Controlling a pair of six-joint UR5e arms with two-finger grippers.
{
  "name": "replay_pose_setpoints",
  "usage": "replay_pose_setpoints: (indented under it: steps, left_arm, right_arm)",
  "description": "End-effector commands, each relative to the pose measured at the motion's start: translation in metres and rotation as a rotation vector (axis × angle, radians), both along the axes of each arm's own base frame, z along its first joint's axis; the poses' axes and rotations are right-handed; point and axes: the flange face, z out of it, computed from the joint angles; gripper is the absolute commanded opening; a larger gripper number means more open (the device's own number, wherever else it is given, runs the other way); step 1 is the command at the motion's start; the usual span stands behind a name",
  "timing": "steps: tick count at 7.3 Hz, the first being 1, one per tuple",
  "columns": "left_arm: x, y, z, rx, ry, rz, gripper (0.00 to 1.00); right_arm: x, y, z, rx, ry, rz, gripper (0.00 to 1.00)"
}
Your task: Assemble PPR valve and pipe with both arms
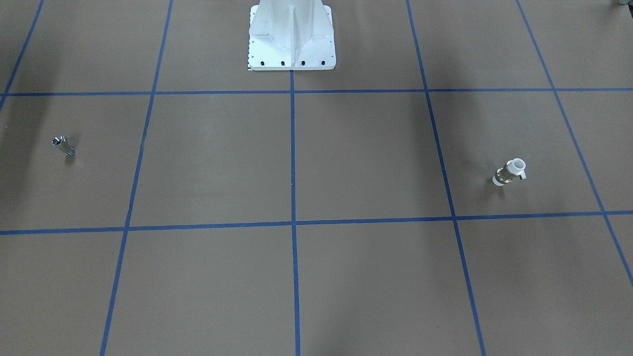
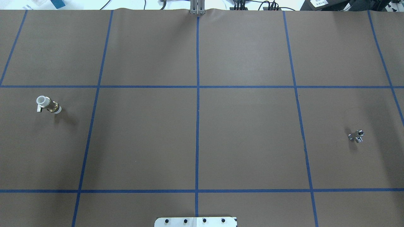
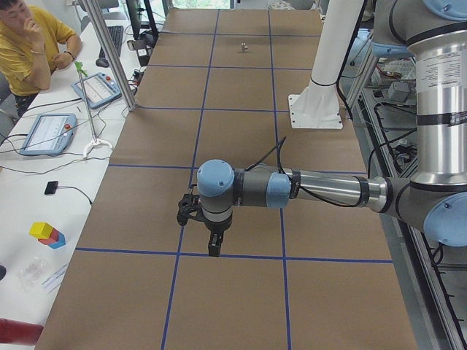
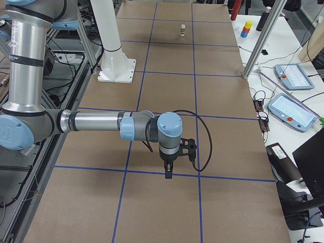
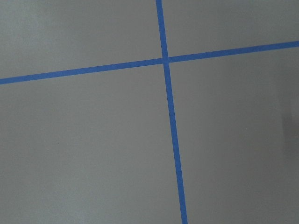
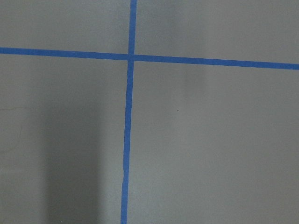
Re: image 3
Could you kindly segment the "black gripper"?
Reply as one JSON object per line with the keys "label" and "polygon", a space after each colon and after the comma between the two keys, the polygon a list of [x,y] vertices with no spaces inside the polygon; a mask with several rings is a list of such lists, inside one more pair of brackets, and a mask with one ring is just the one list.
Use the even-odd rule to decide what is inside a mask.
{"label": "black gripper", "polygon": [[204,222],[206,228],[211,232],[208,243],[208,253],[210,257],[220,256],[221,246],[223,243],[223,232],[229,229],[231,223],[231,217],[220,222],[214,222],[208,219]]}

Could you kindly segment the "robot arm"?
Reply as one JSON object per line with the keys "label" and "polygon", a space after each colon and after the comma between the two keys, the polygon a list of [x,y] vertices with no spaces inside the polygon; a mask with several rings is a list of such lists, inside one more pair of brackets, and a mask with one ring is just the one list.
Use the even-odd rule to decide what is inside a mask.
{"label": "robot arm", "polygon": [[366,179],[208,160],[197,171],[195,198],[180,207],[177,220],[205,224],[210,255],[220,254],[235,206],[282,208],[294,198],[369,207],[439,243],[466,245],[466,3],[377,1],[372,47],[379,57],[415,59],[415,175]]}

